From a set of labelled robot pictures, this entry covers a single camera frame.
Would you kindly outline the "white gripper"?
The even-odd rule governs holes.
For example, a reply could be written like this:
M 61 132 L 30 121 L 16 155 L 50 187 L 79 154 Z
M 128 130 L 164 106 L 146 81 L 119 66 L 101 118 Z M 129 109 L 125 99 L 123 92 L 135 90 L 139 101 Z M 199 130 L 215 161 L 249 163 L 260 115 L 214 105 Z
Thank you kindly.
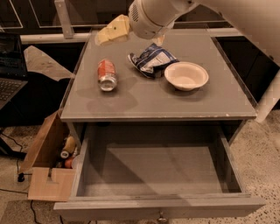
M 175 21 L 197 6 L 193 0 L 134 0 L 128 16 L 113 19 L 97 32 L 94 41 L 98 46 L 125 42 L 131 29 L 139 38 L 161 46 Z

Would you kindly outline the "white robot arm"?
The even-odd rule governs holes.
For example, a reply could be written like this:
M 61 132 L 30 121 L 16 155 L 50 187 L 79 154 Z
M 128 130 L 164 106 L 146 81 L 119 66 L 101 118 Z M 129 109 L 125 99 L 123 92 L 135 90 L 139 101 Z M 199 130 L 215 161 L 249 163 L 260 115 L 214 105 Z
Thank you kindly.
M 104 46 L 126 41 L 131 32 L 161 42 L 177 18 L 200 4 L 219 13 L 280 65 L 280 0 L 134 0 L 126 16 L 98 31 L 95 43 Z

